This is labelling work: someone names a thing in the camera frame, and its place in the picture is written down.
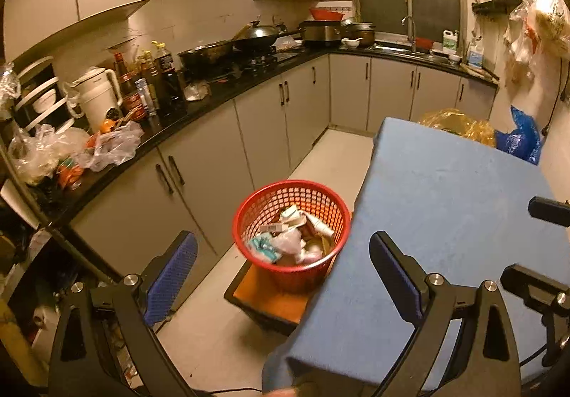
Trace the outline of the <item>white plastic bottle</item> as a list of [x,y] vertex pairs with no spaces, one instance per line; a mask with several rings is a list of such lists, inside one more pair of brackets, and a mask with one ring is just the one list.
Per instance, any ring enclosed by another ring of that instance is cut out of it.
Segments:
[[334,231],[317,217],[305,212],[306,222],[312,225],[314,232],[322,237],[332,238]]

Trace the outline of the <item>lidded steel wok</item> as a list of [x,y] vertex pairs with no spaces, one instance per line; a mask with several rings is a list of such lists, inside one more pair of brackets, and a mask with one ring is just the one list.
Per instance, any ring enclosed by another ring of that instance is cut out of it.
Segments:
[[279,28],[261,25],[259,21],[252,21],[241,28],[232,39],[235,49],[242,52],[266,51],[278,38],[288,36],[289,32],[280,31]]

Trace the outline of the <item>yellow plastic bag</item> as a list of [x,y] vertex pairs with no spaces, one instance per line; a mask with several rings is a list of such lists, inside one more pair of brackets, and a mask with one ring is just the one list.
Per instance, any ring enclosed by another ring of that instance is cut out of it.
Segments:
[[492,148],[497,146],[494,128],[487,120],[471,118],[458,109],[444,109],[427,113],[420,119],[419,124]]

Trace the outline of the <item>pink white plastic bag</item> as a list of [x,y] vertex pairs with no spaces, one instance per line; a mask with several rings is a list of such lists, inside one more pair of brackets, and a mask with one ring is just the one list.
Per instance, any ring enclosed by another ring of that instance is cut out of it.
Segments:
[[273,247],[282,254],[297,255],[304,248],[302,234],[296,227],[289,228],[271,239]]

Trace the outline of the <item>steel cooking pot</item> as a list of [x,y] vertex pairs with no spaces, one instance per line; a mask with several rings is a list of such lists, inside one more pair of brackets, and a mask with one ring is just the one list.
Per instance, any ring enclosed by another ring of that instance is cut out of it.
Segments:
[[350,23],[344,27],[347,38],[357,40],[362,48],[370,47],[376,40],[376,26],[372,23]]

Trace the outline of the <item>blue plastic bag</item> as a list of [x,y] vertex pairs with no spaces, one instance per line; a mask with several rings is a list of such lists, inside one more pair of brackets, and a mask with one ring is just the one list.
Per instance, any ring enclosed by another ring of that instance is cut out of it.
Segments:
[[535,120],[528,114],[511,106],[510,112],[516,128],[509,133],[494,131],[496,148],[530,164],[539,164],[542,141]]

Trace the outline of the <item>red label sauce bottle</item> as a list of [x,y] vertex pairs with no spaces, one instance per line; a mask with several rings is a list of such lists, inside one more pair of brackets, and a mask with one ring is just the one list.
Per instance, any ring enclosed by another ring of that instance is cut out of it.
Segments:
[[147,113],[133,81],[133,76],[126,67],[126,61],[122,53],[116,52],[114,54],[114,58],[119,78],[120,91],[123,98],[124,110],[127,114],[131,114],[131,120],[140,121],[146,117]]

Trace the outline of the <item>orange cardboard box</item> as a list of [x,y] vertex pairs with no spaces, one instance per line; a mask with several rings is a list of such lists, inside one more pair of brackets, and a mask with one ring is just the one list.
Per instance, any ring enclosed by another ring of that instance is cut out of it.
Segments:
[[270,223],[260,226],[261,232],[282,233],[291,228],[303,226],[306,223],[306,214],[297,204],[283,208]]

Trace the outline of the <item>white small bowl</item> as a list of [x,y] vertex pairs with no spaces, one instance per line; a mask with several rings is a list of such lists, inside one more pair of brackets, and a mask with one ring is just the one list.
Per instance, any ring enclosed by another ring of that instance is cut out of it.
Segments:
[[343,45],[344,47],[346,47],[347,49],[355,50],[355,49],[357,49],[357,48],[359,47],[359,45],[361,44],[361,41],[362,41],[362,38],[361,38],[361,37],[356,38],[356,39],[344,37],[344,38],[341,40],[341,43],[342,43],[342,45]]

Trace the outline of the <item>dark soy sauce bottle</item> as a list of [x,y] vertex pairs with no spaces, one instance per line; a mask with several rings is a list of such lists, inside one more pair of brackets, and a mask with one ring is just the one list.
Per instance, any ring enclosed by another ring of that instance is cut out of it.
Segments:
[[179,110],[186,101],[179,81],[174,58],[163,42],[152,41],[156,48],[156,64],[159,67],[169,104],[173,110]]

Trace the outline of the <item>teal small packet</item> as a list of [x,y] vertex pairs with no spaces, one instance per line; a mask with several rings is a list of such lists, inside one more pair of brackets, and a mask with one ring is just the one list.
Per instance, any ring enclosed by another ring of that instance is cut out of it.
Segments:
[[274,264],[282,254],[273,246],[273,235],[269,232],[259,233],[249,239],[245,246],[253,257],[264,263]]

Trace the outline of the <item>hanging plastic bags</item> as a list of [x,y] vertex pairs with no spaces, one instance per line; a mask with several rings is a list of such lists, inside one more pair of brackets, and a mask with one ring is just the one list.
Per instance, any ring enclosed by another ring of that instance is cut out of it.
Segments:
[[504,84],[529,88],[538,56],[569,61],[569,10],[563,0],[510,0],[505,44]]

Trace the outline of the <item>red bowl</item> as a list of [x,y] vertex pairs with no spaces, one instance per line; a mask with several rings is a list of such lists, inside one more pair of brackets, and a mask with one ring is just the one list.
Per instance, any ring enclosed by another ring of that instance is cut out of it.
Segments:
[[329,9],[322,9],[321,7],[311,7],[309,9],[312,18],[315,21],[335,21],[340,22],[343,20],[344,14],[342,12],[333,11]]

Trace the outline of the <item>white green detergent jug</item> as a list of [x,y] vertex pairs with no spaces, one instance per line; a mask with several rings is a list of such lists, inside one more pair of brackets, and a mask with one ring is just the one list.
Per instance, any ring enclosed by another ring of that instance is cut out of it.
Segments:
[[456,55],[458,52],[459,32],[444,30],[442,33],[442,50],[445,54]]

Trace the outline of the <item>white plastic bags on counter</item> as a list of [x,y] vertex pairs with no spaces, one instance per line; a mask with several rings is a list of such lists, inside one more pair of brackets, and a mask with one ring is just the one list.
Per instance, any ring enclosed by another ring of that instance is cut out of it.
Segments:
[[42,124],[33,136],[20,131],[8,152],[26,184],[55,179],[60,189],[73,189],[85,171],[100,172],[133,159],[142,136],[142,128],[133,121],[93,135],[76,127],[58,132]]

